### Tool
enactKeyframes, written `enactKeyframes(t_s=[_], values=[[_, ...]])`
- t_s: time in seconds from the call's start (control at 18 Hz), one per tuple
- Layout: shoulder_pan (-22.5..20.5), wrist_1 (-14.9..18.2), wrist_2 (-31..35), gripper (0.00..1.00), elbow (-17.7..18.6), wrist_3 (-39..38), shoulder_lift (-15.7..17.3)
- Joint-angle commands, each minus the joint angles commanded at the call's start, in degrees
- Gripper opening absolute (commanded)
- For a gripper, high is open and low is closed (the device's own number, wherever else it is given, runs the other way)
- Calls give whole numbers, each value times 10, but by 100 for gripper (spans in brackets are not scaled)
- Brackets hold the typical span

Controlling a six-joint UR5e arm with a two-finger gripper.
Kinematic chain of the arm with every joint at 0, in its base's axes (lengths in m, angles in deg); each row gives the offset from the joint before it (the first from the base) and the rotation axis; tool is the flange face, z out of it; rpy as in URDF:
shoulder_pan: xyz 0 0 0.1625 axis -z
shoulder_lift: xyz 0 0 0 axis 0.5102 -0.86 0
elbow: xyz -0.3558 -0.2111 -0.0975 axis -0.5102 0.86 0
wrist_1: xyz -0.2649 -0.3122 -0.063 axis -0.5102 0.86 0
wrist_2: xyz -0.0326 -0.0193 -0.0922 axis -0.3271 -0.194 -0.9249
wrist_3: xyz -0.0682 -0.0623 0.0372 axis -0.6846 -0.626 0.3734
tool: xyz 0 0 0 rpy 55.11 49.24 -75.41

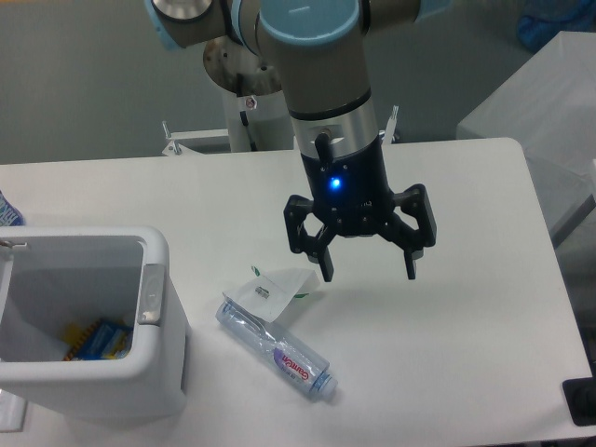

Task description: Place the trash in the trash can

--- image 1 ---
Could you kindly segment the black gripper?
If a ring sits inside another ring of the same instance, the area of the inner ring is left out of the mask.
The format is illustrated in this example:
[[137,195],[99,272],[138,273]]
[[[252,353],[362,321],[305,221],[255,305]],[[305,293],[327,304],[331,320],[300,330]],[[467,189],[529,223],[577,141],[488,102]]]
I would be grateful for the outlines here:
[[[415,280],[416,261],[437,241],[426,187],[417,183],[393,195],[379,138],[347,156],[332,154],[329,137],[317,137],[315,149],[314,157],[302,156],[314,201],[292,195],[283,211],[290,250],[305,253],[319,266],[323,280],[331,282],[334,267],[329,246],[334,231],[341,237],[368,237],[382,224],[382,237],[402,249],[407,278]],[[416,227],[405,223],[395,209],[414,218]],[[323,222],[315,236],[305,229],[312,213]]]

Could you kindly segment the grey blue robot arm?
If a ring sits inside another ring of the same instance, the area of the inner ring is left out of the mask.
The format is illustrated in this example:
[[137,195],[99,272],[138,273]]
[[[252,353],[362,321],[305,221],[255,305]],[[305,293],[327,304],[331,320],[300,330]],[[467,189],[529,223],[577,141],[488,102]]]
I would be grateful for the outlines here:
[[437,226],[426,188],[387,182],[364,36],[443,11],[444,1],[149,1],[163,44],[185,48],[228,37],[275,68],[311,197],[291,196],[291,251],[333,275],[335,237],[380,236],[403,251],[409,278]]

